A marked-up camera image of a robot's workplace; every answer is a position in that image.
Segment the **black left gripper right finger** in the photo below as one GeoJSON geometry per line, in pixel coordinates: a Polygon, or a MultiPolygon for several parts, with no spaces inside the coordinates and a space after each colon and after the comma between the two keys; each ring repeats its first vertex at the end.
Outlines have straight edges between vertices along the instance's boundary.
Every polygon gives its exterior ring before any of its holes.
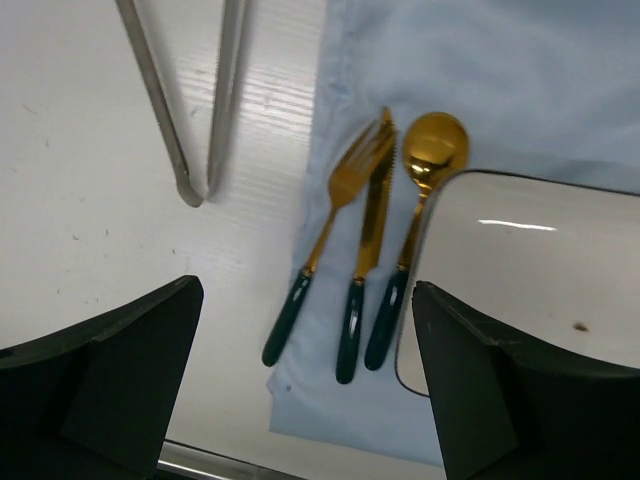
{"type": "Polygon", "coordinates": [[[450,479],[635,479],[639,372],[554,346],[425,281],[412,313],[450,479]]]}

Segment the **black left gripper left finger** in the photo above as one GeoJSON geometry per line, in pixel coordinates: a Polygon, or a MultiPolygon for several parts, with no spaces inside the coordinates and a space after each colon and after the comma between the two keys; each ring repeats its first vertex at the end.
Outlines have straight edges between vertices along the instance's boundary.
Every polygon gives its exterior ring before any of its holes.
{"type": "Polygon", "coordinates": [[[185,275],[2,349],[2,478],[152,478],[203,300],[185,275]]]}

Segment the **stainless steel tongs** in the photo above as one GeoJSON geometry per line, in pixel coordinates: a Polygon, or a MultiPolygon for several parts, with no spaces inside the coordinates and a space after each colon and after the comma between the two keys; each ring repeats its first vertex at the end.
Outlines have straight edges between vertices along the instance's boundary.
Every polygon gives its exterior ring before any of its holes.
{"type": "Polygon", "coordinates": [[[249,23],[250,3],[248,1],[223,3],[207,154],[207,190],[204,195],[199,194],[192,185],[185,149],[179,138],[161,75],[136,3],[118,1],[116,7],[168,153],[177,192],[184,203],[192,208],[198,208],[204,202],[213,199],[219,190],[224,166],[229,157],[232,120],[240,90],[241,52],[246,40],[245,31],[249,23]]]}

